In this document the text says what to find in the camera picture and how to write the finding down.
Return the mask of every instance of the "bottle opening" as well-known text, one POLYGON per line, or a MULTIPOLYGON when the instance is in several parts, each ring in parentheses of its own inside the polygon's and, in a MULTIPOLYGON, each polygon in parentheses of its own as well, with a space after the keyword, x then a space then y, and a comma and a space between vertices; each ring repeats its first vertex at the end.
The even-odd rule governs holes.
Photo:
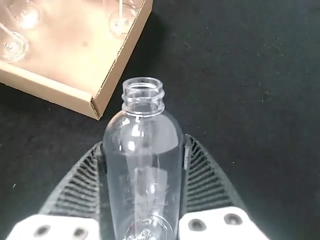
POLYGON ((165 109, 163 83, 153 77, 135 77, 123 82, 122 109, 132 115, 156 115, 165 109))

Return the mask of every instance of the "clear plastic bottle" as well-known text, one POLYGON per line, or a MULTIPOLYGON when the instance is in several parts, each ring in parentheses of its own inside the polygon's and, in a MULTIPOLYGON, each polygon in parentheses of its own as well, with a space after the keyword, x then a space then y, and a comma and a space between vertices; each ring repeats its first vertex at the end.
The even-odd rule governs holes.
POLYGON ((116 240, 176 240, 183 133, 165 111, 161 81, 123 83, 122 110, 103 137, 116 240))

